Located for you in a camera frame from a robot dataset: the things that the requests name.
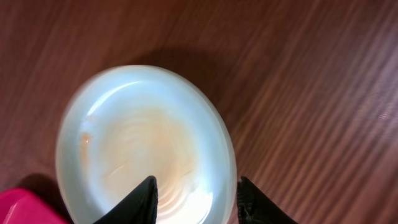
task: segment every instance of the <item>brown wooden surface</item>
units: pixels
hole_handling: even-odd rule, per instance
[[[0,0],[0,190],[55,180],[73,92],[135,63],[196,84],[298,222],[398,223],[396,0]]]

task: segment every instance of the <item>tabletop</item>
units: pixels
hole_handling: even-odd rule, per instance
[[[0,190],[48,196],[72,94],[147,64],[204,92],[297,222],[398,223],[397,43],[395,0],[0,0]]]

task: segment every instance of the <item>magenta plastic object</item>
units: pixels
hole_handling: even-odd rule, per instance
[[[64,224],[48,205],[25,189],[11,189],[0,194],[0,223]]]

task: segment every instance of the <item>white plate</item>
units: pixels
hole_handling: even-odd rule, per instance
[[[181,119],[193,136],[197,152],[195,194],[187,196],[174,218],[159,219],[164,214],[159,215],[158,210],[158,223],[226,223],[236,193],[236,164],[221,117],[204,94],[184,78],[145,65],[101,72],[75,94],[65,111],[58,134],[56,166],[60,191],[73,221],[93,223],[117,204],[101,185],[106,163],[98,158],[101,139],[107,131],[106,124],[120,116],[121,111],[143,106],[162,107]],[[81,138],[86,133],[90,134],[90,144],[84,156]],[[129,156],[137,161],[136,155]],[[82,157],[89,158],[89,165],[82,163]],[[147,169],[141,173],[151,174]]]

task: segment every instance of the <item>wooden table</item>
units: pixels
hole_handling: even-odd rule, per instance
[[[208,96],[238,175],[298,222],[398,223],[397,47],[395,0],[0,0],[0,190],[48,196],[73,92],[149,64]]]

